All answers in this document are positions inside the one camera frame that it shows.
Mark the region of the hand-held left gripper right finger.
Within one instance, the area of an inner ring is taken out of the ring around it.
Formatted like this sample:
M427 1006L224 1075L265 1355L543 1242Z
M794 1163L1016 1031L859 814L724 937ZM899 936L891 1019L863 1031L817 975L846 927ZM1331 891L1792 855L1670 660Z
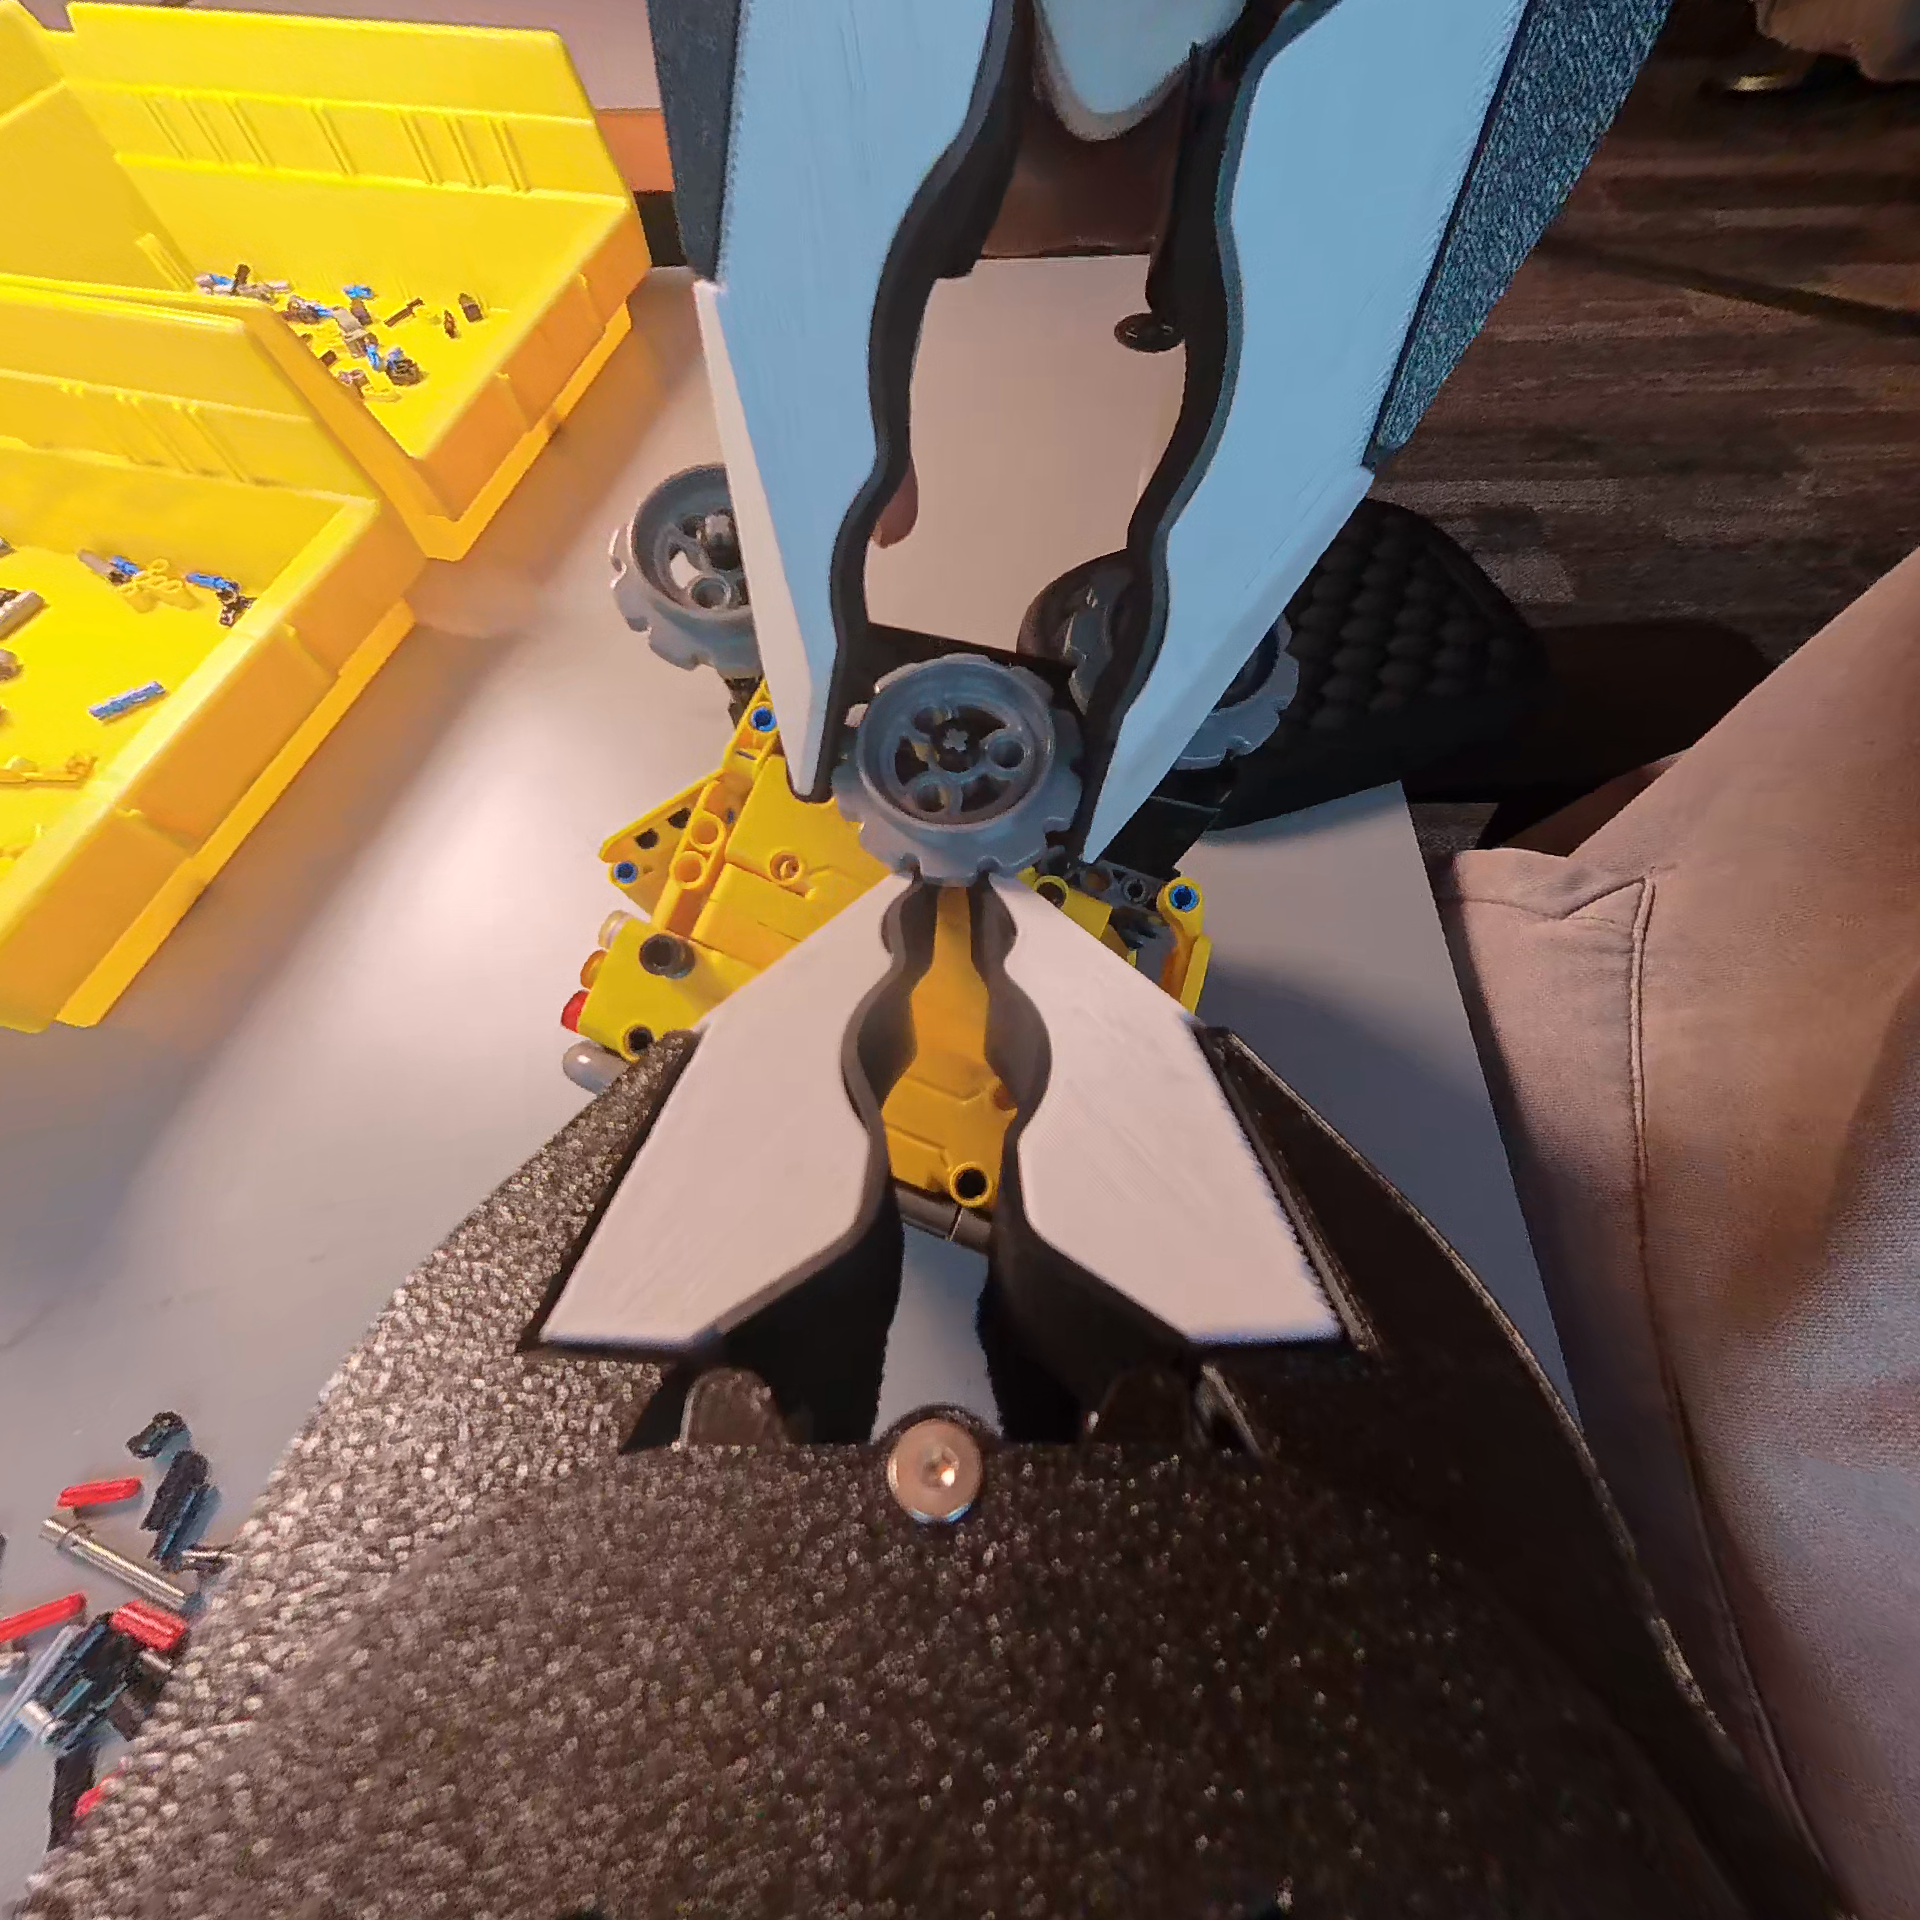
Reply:
M1144 1370L1340 1347L1203 1026L1018 880L976 886L972 931L1016 1096L993 1252L1016 1355L1096 1414Z

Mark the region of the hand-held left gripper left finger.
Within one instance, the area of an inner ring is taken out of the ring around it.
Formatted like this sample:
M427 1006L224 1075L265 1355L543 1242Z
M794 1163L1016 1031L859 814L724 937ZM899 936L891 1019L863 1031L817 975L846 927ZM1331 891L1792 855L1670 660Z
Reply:
M724 999L536 1324L548 1352L748 1370L874 1426L904 1220L881 1123L915 1059L921 890L884 878Z

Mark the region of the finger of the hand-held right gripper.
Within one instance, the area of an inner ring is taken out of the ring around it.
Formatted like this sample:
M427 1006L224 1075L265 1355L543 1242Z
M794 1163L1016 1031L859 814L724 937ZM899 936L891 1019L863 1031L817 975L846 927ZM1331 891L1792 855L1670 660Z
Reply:
M1187 399L1132 548L1137 628L1088 721L1097 855L1369 489L1363 456L1520 28L1516 3L1289 8L1240 88Z
M908 470L934 282L1018 144L1024 8L752 3L736 24L712 402L788 780L820 800L874 686L866 555Z

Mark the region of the yellow toy robot vehicle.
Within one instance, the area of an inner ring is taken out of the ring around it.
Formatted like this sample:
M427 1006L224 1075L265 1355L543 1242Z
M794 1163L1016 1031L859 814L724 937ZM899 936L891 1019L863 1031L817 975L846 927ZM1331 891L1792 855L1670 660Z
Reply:
M750 588L729 481L721 465L673 474L610 540L615 606L673 666L712 668L727 686L734 731L713 774L684 786L601 846L630 907L608 914L563 1024L566 1072L610 1088L665 1035L691 1031L723 999L798 948L857 896L882 865L857 822L796 798L768 686L759 672ZM1299 681L1282 620L1260 641L1178 762L1225 774L1265 745ZM975 692L937 663L928 690L881 724L878 800L904 802L905 828L1011 826L1041 800L1046 713L1026 719L996 690ZM1159 985L1192 1014L1210 968L1196 883L1179 855L1132 871L1033 863L1020 880L1137 968L1158 956ZM882 1103L904 1220L986 1251L1016 1098L986 1057L988 992L969 946L969 902L945 896L934 961L910 998L912 1059Z

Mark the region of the grey desk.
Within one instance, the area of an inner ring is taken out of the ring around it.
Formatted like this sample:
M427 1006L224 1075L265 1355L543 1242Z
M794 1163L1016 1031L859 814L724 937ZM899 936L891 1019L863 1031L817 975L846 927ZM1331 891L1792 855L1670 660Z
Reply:
M928 304L920 527L872 610L1014 642L1116 548L1178 407L1113 338L1140 257L991 262ZM247 1514L407 1273L585 1103L563 1002L614 911L598 858L713 768L729 705L657 660L608 544L718 460L691 274L610 354L416 628L108 1019L4 1031L4 1609L80 1584L57 1487L193 1422ZM1570 1395L1430 870L1396 786L1203 842L1203 1014L1468 1259Z

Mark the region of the assorted small toy pieces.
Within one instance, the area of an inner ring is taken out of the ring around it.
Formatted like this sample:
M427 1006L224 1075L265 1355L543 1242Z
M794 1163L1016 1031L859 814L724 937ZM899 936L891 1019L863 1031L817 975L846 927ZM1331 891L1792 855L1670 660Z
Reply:
M376 287L351 282L327 296L291 280L255 278L247 263L200 273L190 289L275 313L327 372L369 401L396 401L422 388L434 376L436 352L470 342L497 315L471 294L443 304L424 296L382 302Z

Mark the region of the beige printed hoodie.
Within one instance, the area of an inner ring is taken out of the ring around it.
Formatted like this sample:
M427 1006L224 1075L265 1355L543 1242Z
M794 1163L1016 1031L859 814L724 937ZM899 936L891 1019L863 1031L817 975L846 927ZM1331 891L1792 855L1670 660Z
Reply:
M1435 902L1580 1420L1858 1915L1915 1915L1919 559Z

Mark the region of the small blue toy pieces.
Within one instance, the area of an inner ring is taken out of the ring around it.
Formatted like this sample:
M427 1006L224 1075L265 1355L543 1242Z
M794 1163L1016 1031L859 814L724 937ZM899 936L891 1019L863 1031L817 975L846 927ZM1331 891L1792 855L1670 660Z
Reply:
M7 544L4 792L94 780L215 658L255 601L215 569Z

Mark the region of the pile of small toy pins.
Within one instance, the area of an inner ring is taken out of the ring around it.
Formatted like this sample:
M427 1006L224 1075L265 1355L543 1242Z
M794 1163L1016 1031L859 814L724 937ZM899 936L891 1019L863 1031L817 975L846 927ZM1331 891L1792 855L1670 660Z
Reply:
M233 1559L214 1534L223 1503L185 1416L162 1409L4 1539L30 1547L26 1576L4 1576L4 1782L47 1801L38 1854L76 1839L182 1668Z

